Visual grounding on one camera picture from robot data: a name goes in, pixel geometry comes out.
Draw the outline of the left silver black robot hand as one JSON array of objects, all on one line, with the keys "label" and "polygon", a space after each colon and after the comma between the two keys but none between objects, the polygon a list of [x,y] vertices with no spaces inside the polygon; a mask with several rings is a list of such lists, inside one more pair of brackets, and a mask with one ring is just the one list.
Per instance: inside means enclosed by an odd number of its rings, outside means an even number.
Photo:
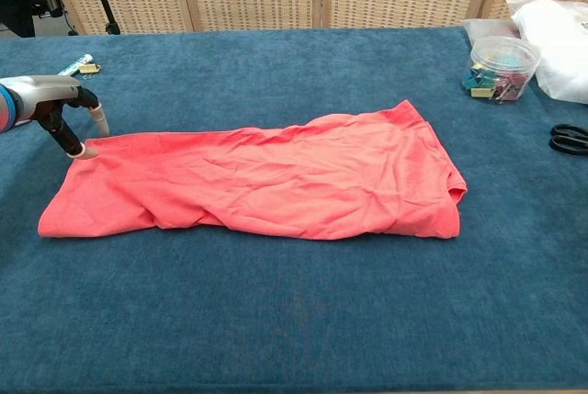
[{"label": "left silver black robot hand", "polygon": [[36,121],[72,159],[90,159],[98,155],[95,148],[82,143],[62,117],[64,106],[88,110],[102,137],[109,126],[102,103],[89,89],[67,75],[18,76],[3,86],[13,96],[15,122]]}]

